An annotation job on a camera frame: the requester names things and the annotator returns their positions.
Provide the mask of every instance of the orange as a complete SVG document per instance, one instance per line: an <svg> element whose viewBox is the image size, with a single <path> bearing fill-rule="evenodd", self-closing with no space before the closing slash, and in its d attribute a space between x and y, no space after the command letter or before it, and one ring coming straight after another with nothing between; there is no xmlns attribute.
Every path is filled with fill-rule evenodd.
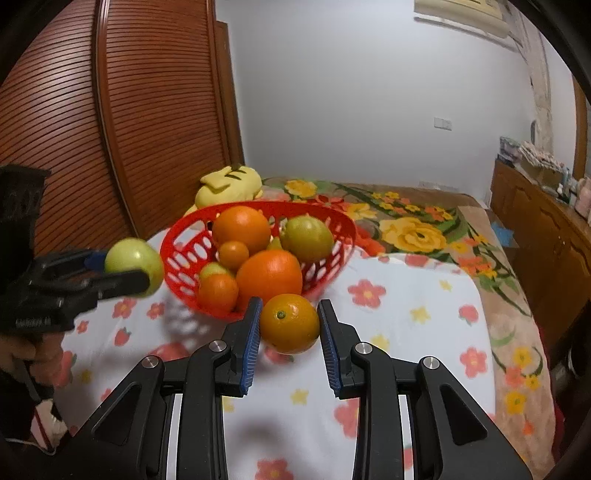
<svg viewBox="0 0 591 480"><path fill-rule="evenodd" d="M238 284L226 273L208 276L199 284L199 306L212 313L230 313L238 299Z"/></svg>
<svg viewBox="0 0 591 480"><path fill-rule="evenodd" d="M251 297L267 303L281 293L301 294L303 279L297 258L285 250L263 250L245 261L236 282L240 289L238 310L244 310Z"/></svg>
<svg viewBox="0 0 591 480"><path fill-rule="evenodd" d="M269 300L259 323L261 338L284 355L308 350L320 335L315 308L304 297L292 293Z"/></svg>
<svg viewBox="0 0 591 480"><path fill-rule="evenodd" d="M246 245L236 240L230 240L222 244L217 254L220 263L234 272L250 257Z"/></svg>
<svg viewBox="0 0 591 480"><path fill-rule="evenodd" d="M271 227L261 212L239 205L224 210L216 218L212 237L213 244L218 248L225 242L238 240L246 245L251 255L254 255L269 245Z"/></svg>

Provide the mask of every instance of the green apple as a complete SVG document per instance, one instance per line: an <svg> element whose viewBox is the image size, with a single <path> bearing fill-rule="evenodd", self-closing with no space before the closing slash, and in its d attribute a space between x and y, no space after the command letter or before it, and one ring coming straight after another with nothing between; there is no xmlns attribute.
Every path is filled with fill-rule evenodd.
<svg viewBox="0 0 591 480"><path fill-rule="evenodd" d="M164 264L160 254L148 242L139 238L125 238L111 247L105 258L105 272L117 273L143 270L150 278L148 289L137 295L149 297L162 285Z"/></svg>
<svg viewBox="0 0 591 480"><path fill-rule="evenodd" d="M201 272L199 272L199 281L203 281L206 278L208 278L210 275L215 275L218 273L225 273L225 274L230 275L231 277L234 276L234 274L232 272L230 272L226 267L220 265L217 262L211 262L211 263L208 263L207 265L205 265L201 269Z"/></svg>

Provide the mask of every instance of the wooden door frame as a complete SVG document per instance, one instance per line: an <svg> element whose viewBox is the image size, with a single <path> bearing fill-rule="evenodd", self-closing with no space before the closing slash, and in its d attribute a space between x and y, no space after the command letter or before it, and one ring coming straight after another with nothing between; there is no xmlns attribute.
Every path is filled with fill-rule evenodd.
<svg viewBox="0 0 591 480"><path fill-rule="evenodd" d="M219 81L220 98L222 102L223 123L228 141L228 151L231 163L244 165L244 150L238 120L238 106L236 105L236 90L232 74L232 56L230 53L230 37L228 24L216 21L215 49L217 57L217 78Z"/></svg>
<svg viewBox="0 0 591 480"><path fill-rule="evenodd" d="M581 179L587 164L587 99L585 92L573 76L574 104L577 112L577 137L574 148L573 177Z"/></svg>

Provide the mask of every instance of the fruit basket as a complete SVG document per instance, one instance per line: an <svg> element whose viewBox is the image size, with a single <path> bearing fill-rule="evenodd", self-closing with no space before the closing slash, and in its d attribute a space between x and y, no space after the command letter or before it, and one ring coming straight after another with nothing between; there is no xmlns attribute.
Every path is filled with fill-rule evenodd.
<svg viewBox="0 0 591 480"><path fill-rule="evenodd" d="M324 289L340 273L355 248L356 227L343 212L320 205L290 202L235 202L209 206L178 220L164 237L160 256L164 262L164 279L170 290L187 307L228 322L242 318L243 312L231 312L220 317L202 308L197 302L199 272L209 262L216 261L217 250L212 241L213 221L226 209L244 205L261 212L268 220L273 237L290 218L310 215L330 229L335 240L331 254L319 262L302 264L302 295L318 301Z"/></svg>

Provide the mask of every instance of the flower pattern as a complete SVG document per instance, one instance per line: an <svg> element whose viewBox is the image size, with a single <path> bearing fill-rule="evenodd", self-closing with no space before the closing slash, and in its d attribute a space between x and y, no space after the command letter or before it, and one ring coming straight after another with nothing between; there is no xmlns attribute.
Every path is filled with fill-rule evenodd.
<svg viewBox="0 0 591 480"><path fill-rule="evenodd" d="M256 463L258 471L255 480L293 480L293 473L287 470L287 461L279 460L259 460Z"/></svg>
<svg viewBox="0 0 591 480"><path fill-rule="evenodd" d="M505 383L511 388L519 388L523 385L523 375L521 375L521 368L507 367L505 371Z"/></svg>
<svg viewBox="0 0 591 480"><path fill-rule="evenodd" d="M478 321L478 310L474 305L463 305L458 311L458 315L465 320L468 325Z"/></svg>
<svg viewBox="0 0 591 480"><path fill-rule="evenodd" d="M123 300L118 301L113 308L113 318L116 319L121 317L123 319L128 319L137 303L137 300L130 298L124 298Z"/></svg>
<svg viewBox="0 0 591 480"><path fill-rule="evenodd" d="M152 320L164 316L164 302L153 303L150 309L146 312L146 315Z"/></svg>
<svg viewBox="0 0 591 480"><path fill-rule="evenodd" d="M285 189L292 195L305 199L316 195L317 187L312 181L289 180L285 183Z"/></svg>
<svg viewBox="0 0 591 480"><path fill-rule="evenodd" d="M335 420L343 427L343 433L347 438L357 437L357 422L359 418L359 399L351 398L345 405L336 407Z"/></svg>
<svg viewBox="0 0 591 480"><path fill-rule="evenodd" d="M475 378L478 374L488 371L486 352L479 352L472 346L460 355L460 362L466 367L466 376L468 378Z"/></svg>
<svg viewBox="0 0 591 480"><path fill-rule="evenodd" d="M509 415L521 415L525 408L527 398L523 393L510 391L505 395L505 408Z"/></svg>
<svg viewBox="0 0 591 480"><path fill-rule="evenodd" d="M82 320L78 327L76 327L76 333L85 333L88 330L88 320Z"/></svg>
<svg viewBox="0 0 591 480"><path fill-rule="evenodd" d="M375 219L375 212L369 207L369 203L350 203L347 205L345 213L355 221L363 218Z"/></svg>
<svg viewBox="0 0 591 480"><path fill-rule="evenodd" d="M410 267L424 267L429 262L429 257L425 255L406 254L404 256L404 263Z"/></svg>
<svg viewBox="0 0 591 480"><path fill-rule="evenodd" d="M371 238L369 232L362 227L357 227L355 244L362 248L369 257L377 257L386 251L386 248L380 242Z"/></svg>
<svg viewBox="0 0 591 480"><path fill-rule="evenodd" d="M526 346L517 347L513 352L513 362L521 368L527 367L532 363L530 349Z"/></svg>
<svg viewBox="0 0 591 480"><path fill-rule="evenodd" d="M445 248L447 244L440 230L418 218L382 220L379 229L382 231L382 240L403 252L428 254Z"/></svg>
<svg viewBox="0 0 591 480"><path fill-rule="evenodd" d="M359 280L357 285L351 285L347 291L353 296L353 303L361 307L378 308L386 295L386 289L381 285L373 285L369 280Z"/></svg>

